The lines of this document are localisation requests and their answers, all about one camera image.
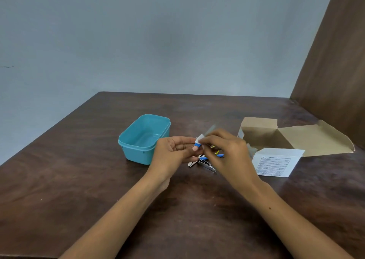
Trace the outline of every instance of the left hand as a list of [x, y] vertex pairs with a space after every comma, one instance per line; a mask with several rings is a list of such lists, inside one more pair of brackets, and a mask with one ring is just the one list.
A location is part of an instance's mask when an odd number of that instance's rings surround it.
[[197, 156], [203, 154], [202, 148], [194, 146], [195, 140], [183, 136], [159, 139], [146, 174], [158, 179], [167, 188], [170, 177], [182, 163], [197, 161]]

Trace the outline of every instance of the forearm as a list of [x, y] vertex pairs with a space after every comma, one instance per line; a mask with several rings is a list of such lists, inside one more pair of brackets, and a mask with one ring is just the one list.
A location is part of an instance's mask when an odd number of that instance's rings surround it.
[[246, 197], [295, 259], [352, 258], [283, 201], [267, 184]]
[[144, 176], [61, 258], [115, 258], [143, 213], [160, 192], [160, 183]]

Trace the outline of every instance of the right hand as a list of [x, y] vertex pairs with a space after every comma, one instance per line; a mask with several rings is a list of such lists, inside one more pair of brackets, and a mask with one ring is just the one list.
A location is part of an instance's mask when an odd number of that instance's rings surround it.
[[[220, 128], [199, 140], [199, 143], [204, 144], [204, 154], [210, 163], [244, 197], [256, 192], [263, 184], [252, 164], [247, 144], [244, 140]], [[210, 149], [211, 145], [215, 145], [219, 150], [223, 150], [224, 158], [216, 156]]]

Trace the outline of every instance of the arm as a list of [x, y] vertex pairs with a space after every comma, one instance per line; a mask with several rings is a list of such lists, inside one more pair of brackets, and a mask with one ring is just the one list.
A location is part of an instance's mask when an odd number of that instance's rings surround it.
[[196, 161], [202, 153], [193, 146], [195, 138], [159, 139], [146, 174], [60, 259], [115, 258], [148, 206], [169, 185], [181, 163]]
[[[244, 140], [220, 129], [199, 142], [208, 144], [203, 146], [205, 156], [259, 212], [295, 259], [352, 258], [258, 177]], [[224, 150], [225, 157], [216, 156], [209, 145]]]

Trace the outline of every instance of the brown wall panel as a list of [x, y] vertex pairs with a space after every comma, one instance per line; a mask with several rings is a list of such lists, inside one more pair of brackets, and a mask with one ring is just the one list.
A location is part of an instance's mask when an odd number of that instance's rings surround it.
[[291, 98], [365, 149], [365, 0], [331, 0]]

